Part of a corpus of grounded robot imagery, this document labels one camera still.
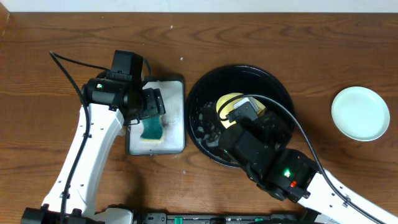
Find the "green yellow sponge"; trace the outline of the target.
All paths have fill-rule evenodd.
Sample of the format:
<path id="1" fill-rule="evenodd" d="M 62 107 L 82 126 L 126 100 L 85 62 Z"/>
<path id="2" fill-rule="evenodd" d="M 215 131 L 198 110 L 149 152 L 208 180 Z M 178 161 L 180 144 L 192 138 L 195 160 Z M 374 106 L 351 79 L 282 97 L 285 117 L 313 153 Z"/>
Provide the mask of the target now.
<path id="1" fill-rule="evenodd" d="M 142 120 L 143 132 L 141 139 L 146 141 L 160 141 L 163 136 L 163 127 L 160 116 Z"/>

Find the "mint plate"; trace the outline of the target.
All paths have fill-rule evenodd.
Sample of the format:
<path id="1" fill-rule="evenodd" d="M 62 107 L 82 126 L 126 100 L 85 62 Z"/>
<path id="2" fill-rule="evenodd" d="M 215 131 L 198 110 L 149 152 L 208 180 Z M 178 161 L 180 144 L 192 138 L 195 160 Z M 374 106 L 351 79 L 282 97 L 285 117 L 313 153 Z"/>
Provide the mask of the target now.
<path id="1" fill-rule="evenodd" d="M 391 120 L 386 102 L 375 91 L 361 86 L 345 88 L 335 96 L 331 117 L 345 136 L 362 142 L 380 138 Z"/>

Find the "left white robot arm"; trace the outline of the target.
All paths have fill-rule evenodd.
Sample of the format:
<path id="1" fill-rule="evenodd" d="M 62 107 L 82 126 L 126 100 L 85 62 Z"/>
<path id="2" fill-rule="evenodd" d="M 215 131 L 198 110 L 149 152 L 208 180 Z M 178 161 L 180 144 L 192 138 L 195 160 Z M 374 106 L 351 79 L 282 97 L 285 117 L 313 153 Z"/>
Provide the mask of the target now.
<path id="1" fill-rule="evenodd" d="M 133 223 L 134 213 L 110 207 L 96 213 L 96 194 L 116 136 L 131 121 L 165 113 L 169 91 L 163 82 L 146 85 L 92 78 L 82 89 L 85 101 L 75 137 L 52 189 L 40 208 L 26 208 L 22 223 Z"/>

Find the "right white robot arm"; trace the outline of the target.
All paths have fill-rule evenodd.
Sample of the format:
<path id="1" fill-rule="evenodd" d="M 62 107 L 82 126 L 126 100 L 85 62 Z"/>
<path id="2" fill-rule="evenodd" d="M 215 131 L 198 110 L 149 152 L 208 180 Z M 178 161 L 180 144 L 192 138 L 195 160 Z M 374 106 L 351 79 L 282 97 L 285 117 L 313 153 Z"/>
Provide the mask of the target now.
<path id="1" fill-rule="evenodd" d="M 273 112 L 249 115 L 230 112 L 235 124 L 220 137 L 219 146 L 254 181 L 277 200 L 290 200 L 337 223 L 397 223 L 397 217 L 322 172 L 304 153 L 287 148 L 291 131 Z"/>

